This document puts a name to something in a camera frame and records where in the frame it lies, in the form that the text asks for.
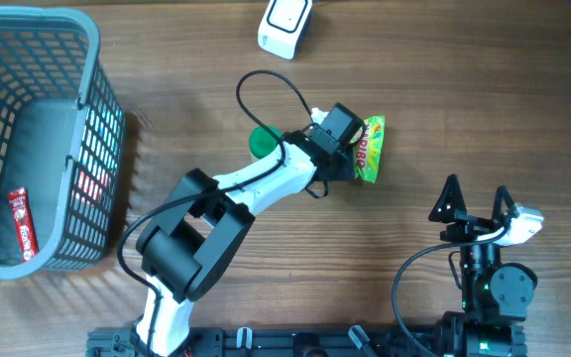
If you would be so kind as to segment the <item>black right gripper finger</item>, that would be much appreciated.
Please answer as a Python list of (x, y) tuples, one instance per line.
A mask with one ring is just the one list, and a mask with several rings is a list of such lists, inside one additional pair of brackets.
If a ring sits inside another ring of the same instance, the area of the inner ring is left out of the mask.
[(458, 222), (467, 219), (467, 209), (458, 176), (447, 177), (428, 220), (431, 222)]
[(514, 206), (514, 200), (512, 199), (508, 189), (504, 185), (499, 186), (496, 190), (493, 204), (493, 221), (498, 222), (505, 213), (510, 211), (512, 206)]

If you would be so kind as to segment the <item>green Haribo candy bag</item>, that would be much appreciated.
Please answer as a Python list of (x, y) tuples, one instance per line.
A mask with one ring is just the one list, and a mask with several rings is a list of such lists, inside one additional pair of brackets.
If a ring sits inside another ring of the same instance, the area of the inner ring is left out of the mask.
[(375, 182), (380, 169), (386, 118), (373, 116), (366, 119), (365, 124), (365, 135), (354, 149), (355, 171), (361, 180)]

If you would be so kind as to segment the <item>green lid jar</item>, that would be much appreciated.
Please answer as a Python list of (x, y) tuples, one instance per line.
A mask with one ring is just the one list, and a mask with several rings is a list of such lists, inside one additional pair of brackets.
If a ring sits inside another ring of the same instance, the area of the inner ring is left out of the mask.
[(282, 135), (282, 132), (274, 126), (269, 126), (269, 129), (274, 135), (261, 127), (255, 128), (250, 134), (248, 145), (253, 162), (269, 155), (278, 146), (277, 138)]

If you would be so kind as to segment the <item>red Nescafe coffee stick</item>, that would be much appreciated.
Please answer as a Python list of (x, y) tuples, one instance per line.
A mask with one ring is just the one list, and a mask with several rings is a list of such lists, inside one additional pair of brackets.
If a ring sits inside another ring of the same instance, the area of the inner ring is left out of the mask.
[(22, 250), (22, 262), (32, 260), (39, 253), (32, 213), (29, 207), (28, 192), (24, 187), (8, 193), (8, 201)]

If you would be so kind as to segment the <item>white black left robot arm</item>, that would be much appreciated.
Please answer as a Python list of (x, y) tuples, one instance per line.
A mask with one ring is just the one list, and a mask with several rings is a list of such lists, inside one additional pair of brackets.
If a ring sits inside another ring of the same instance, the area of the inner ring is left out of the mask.
[(337, 103), (312, 109), (301, 130), (264, 133), (274, 145), (247, 167), (214, 177), (188, 172), (138, 237), (148, 296), (132, 340), (143, 355), (171, 356), (186, 344), (194, 305), (220, 280), (259, 214), (353, 173), (366, 123)]

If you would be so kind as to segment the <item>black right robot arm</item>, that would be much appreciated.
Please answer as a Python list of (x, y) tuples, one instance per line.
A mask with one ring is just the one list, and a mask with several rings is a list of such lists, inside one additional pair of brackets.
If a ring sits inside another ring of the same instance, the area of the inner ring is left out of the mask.
[(467, 212), (458, 177), (451, 175), (428, 219), (444, 223), (440, 239), (457, 247), (452, 263), (462, 295), (462, 310), (444, 313), (434, 327), (431, 351), (438, 356), (524, 356), (523, 328), (538, 277), (521, 263), (504, 263), (501, 250), (527, 242), (538, 233), (542, 213), (514, 202), (500, 186), (492, 216)]

